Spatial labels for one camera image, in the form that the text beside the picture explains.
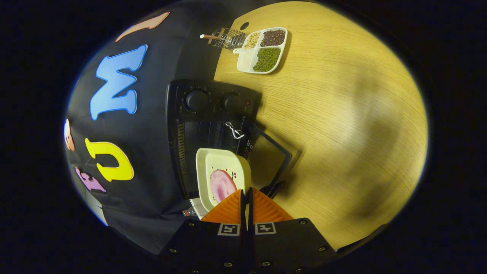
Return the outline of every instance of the pink letter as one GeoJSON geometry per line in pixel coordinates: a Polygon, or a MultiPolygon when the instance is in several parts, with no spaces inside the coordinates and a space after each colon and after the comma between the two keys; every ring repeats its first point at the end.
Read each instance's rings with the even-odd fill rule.
{"type": "Polygon", "coordinates": [[[81,173],[79,171],[79,168],[75,168],[75,171],[78,174],[79,178],[83,181],[83,184],[85,184],[88,190],[96,189],[96,190],[101,190],[103,192],[106,192],[106,190],[100,185],[97,179],[91,177],[86,173],[81,173]]]}

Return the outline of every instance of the metal rack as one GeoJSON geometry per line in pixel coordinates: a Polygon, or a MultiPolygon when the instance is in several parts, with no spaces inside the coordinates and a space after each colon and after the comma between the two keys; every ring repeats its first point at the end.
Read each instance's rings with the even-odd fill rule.
{"type": "Polygon", "coordinates": [[[224,49],[235,49],[242,47],[245,41],[245,33],[229,29],[218,28],[211,35],[201,34],[200,38],[209,39],[208,45],[212,45],[224,49]]]}

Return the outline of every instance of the soybean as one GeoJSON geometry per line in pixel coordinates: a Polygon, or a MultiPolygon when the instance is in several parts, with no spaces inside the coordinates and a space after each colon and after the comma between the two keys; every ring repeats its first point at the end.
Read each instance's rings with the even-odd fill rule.
{"type": "Polygon", "coordinates": [[[251,49],[254,48],[255,45],[257,44],[257,40],[259,39],[259,36],[261,35],[260,32],[256,32],[254,34],[251,34],[247,38],[247,43],[243,46],[244,49],[251,49]]]}

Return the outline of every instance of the pink food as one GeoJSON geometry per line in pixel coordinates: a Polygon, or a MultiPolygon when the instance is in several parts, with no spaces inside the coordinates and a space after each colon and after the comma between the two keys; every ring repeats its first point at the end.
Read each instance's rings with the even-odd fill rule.
{"type": "Polygon", "coordinates": [[[217,203],[220,203],[230,194],[237,191],[237,187],[235,186],[232,177],[230,177],[227,172],[220,169],[211,173],[210,187],[217,203]]]}

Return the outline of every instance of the wooden table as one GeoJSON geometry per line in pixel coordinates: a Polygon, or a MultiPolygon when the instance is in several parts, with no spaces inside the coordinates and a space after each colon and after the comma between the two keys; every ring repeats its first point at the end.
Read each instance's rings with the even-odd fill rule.
{"type": "Polygon", "coordinates": [[[315,3],[282,2],[235,19],[247,34],[288,30],[271,74],[239,72],[222,50],[215,80],[262,92],[257,120],[302,151],[274,200],[335,248],[391,221],[422,174],[427,115],[407,68],[379,39],[315,3]]]}

